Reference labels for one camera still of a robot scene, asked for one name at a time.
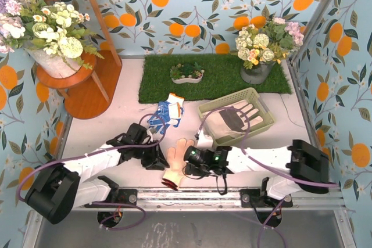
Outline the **grey striped canvas glove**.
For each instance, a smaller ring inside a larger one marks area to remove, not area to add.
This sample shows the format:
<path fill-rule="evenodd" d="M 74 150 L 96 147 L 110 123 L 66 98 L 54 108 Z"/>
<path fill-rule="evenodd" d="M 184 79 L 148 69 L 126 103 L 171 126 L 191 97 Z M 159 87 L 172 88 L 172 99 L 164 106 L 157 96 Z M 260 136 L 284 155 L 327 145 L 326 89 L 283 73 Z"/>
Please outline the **grey striped canvas glove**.
<path fill-rule="evenodd" d="M 255 108 L 252 103 L 241 100 L 231 106 L 235 110 L 215 111 L 206 119 L 205 125 L 214 139 L 237 138 L 244 135 L 248 127 L 257 128 L 263 122 L 259 109 Z"/>

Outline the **cream glove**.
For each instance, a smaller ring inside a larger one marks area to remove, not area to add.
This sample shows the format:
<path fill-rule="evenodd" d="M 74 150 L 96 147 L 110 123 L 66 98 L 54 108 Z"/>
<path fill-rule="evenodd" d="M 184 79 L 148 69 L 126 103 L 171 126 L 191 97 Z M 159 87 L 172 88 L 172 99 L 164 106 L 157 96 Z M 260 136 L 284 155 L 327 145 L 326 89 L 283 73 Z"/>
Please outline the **cream glove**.
<path fill-rule="evenodd" d="M 178 139 L 176 147 L 170 147 L 167 150 L 167 162 L 170 171 L 180 172 L 185 167 L 184 155 L 190 146 L 194 146 L 195 142 L 192 139 Z"/>
<path fill-rule="evenodd" d="M 178 191 L 184 177 L 185 175 L 182 171 L 169 169 L 165 171 L 161 183 L 174 191 Z"/>

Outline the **green plastic storage basket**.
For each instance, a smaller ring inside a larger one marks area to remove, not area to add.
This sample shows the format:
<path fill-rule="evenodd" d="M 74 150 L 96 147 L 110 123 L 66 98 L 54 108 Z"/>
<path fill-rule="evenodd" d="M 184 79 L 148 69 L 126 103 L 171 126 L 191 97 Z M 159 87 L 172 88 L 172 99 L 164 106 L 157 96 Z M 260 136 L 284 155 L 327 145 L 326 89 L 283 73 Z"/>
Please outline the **green plastic storage basket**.
<path fill-rule="evenodd" d="M 204 120 L 203 132 L 213 146 L 233 146 L 259 135 L 274 125 L 275 119 L 254 88 L 247 88 L 206 102 L 198 107 Z"/>

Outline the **blue white knit gloves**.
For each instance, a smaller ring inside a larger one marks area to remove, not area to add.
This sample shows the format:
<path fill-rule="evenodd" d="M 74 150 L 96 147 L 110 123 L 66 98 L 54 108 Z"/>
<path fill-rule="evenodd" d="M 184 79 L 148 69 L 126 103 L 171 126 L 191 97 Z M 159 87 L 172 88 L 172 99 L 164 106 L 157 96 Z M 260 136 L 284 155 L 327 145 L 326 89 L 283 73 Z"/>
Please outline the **blue white knit gloves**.
<path fill-rule="evenodd" d="M 150 129 L 153 129 L 155 133 L 159 132 L 163 135 L 170 126 L 177 128 L 184 115 L 183 103 L 184 98 L 169 93 L 165 101 L 158 103 L 155 115 L 147 121 Z"/>

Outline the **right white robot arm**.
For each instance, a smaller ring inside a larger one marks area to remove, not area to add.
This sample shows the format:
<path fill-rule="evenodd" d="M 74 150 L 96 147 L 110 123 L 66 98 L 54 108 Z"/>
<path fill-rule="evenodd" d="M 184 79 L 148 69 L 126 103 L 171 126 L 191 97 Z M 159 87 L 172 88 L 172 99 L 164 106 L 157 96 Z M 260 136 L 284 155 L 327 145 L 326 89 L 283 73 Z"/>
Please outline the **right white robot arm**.
<path fill-rule="evenodd" d="M 322 195 L 335 187 L 329 181 L 328 155 L 301 139 L 273 149 L 218 146 L 210 150 L 189 146 L 183 159 L 184 174 L 202 178 L 225 179 L 228 174 L 269 171 L 274 176 L 263 179 L 261 191 L 275 200 L 300 190 Z"/>

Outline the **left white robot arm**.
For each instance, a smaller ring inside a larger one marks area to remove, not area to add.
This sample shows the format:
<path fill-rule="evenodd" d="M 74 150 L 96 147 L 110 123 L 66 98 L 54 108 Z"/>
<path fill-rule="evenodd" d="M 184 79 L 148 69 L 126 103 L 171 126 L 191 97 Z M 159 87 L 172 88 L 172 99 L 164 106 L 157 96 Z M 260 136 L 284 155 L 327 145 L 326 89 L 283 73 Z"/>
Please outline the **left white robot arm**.
<path fill-rule="evenodd" d="M 92 154 L 52 160 L 40 167 L 25 202 L 51 224 L 81 206 L 121 207 L 129 202 L 120 197 L 119 184 L 101 172 L 131 159 L 139 160 L 147 170 L 169 167 L 159 141 L 145 127 L 133 123 L 127 132 L 106 141 Z"/>

